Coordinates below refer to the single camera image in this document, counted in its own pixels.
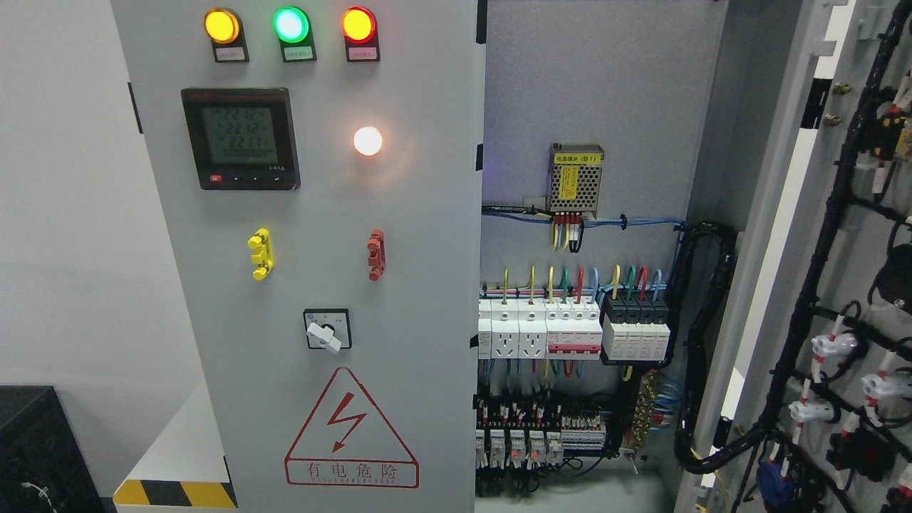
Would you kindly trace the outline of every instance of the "glowing light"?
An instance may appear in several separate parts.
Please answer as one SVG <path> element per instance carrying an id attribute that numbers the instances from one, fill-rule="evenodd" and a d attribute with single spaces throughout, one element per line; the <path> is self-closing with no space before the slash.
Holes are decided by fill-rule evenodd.
<path id="1" fill-rule="evenodd" d="M 286 43 L 300 43 L 310 33 L 310 20 L 297 7 L 282 7 L 273 16 L 275 34 Z"/>
<path id="2" fill-rule="evenodd" d="M 383 134 L 376 127 L 363 127 L 355 132 L 355 150 L 362 155 L 376 155 L 383 147 Z"/>
<path id="3" fill-rule="evenodd" d="M 206 13 L 202 26 L 209 38 L 221 45 L 233 43 L 241 34 L 241 22 L 231 9 L 215 7 Z"/>
<path id="4" fill-rule="evenodd" d="M 342 15 L 342 33 L 356 43 L 364 43 L 377 34 L 377 19 L 364 7 L 350 7 Z"/>

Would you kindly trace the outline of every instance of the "white wall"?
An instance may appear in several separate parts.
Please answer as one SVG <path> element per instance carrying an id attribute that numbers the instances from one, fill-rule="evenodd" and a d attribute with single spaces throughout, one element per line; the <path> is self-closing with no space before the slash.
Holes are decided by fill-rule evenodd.
<path id="1" fill-rule="evenodd" d="M 57 387 L 98 492 L 202 379 L 106 0 L 0 0 L 0 383 Z"/>

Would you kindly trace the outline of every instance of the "white indicator light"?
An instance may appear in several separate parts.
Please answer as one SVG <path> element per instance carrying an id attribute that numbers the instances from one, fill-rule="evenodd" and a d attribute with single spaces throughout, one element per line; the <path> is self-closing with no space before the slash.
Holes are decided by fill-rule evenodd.
<path id="1" fill-rule="evenodd" d="M 376 127 L 363 127 L 355 132 L 355 150 L 368 157 L 376 155 L 383 147 L 383 134 Z"/>

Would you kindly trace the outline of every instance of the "digital power meter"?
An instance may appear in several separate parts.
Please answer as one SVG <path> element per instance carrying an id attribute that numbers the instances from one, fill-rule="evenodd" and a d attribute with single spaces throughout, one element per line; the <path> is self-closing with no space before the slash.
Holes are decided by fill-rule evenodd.
<path id="1" fill-rule="evenodd" d="M 298 188 L 288 89 L 184 89 L 181 99 L 201 188 Z"/>

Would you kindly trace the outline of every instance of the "white knob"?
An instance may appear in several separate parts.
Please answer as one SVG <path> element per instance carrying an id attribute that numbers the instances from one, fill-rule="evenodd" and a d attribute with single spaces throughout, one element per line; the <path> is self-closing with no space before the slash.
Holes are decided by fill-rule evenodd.
<path id="1" fill-rule="evenodd" d="M 311 322 L 307 326 L 307 335 L 316 338 L 321 348 L 333 354 L 339 354 L 339 350 L 342 349 L 342 340 L 336 338 L 336 332 L 332 328 L 324 328 L 315 322 Z"/>

